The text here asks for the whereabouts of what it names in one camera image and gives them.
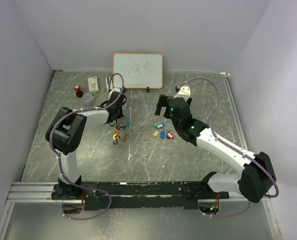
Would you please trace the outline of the yellow tag key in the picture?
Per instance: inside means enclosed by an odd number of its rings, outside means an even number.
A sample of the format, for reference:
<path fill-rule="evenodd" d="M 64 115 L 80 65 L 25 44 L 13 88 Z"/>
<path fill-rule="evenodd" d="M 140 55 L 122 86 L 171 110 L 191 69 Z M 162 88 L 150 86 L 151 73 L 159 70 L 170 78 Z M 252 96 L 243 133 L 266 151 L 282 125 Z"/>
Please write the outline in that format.
<path fill-rule="evenodd" d="M 154 138 L 156 138 L 159 134 L 160 134 L 160 132 L 158 130 L 155 130 L 154 133 L 152 134 L 152 136 Z"/>

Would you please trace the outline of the gold S carabiner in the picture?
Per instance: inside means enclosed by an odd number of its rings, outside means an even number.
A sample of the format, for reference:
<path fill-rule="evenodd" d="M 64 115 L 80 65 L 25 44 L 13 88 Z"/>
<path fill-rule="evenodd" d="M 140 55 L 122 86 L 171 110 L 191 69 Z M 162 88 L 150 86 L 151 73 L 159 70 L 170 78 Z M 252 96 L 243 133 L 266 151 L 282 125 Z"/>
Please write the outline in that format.
<path fill-rule="evenodd" d="M 126 142 L 126 141 L 128 140 L 129 137 L 130 137 L 130 134 L 127 133 L 127 134 L 125 134 L 125 135 L 122 137 L 121 141 L 124 143 L 124 142 Z"/>

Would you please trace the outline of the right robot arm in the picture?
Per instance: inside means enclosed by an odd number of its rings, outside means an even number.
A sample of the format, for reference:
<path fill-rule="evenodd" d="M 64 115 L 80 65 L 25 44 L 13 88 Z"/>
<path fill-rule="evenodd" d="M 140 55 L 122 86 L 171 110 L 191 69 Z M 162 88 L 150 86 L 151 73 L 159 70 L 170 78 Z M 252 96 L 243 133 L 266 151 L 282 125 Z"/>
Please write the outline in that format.
<path fill-rule="evenodd" d="M 235 174 L 208 174 L 200 187 L 201 195 L 211 199 L 219 192 L 232 192 L 243 195 L 252 203 L 259 203 L 276 183 L 269 155 L 263 151 L 253 153 L 214 133 L 206 123 L 193 118 L 191 101 L 191 97 L 161 94 L 155 115 L 160 115 L 162 108 L 165 108 L 163 116 L 171 120 L 175 131 L 184 141 L 213 153 L 236 170 Z"/>

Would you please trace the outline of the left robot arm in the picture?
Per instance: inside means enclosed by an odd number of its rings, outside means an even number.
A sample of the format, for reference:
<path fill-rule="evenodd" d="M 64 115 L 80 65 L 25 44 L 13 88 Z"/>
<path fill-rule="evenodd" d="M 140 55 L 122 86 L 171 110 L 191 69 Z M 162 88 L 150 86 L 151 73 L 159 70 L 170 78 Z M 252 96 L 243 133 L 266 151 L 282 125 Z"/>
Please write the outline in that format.
<path fill-rule="evenodd" d="M 78 170 L 76 151 L 83 133 L 96 125 L 117 123 L 124 116 L 126 101 L 126 95 L 119 88 L 114 88 L 109 93 L 109 99 L 94 108 L 60 108 L 45 134 L 60 170 L 58 184 L 51 194 L 53 200 L 75 200 L 81 196 L 82 176 Z"/>

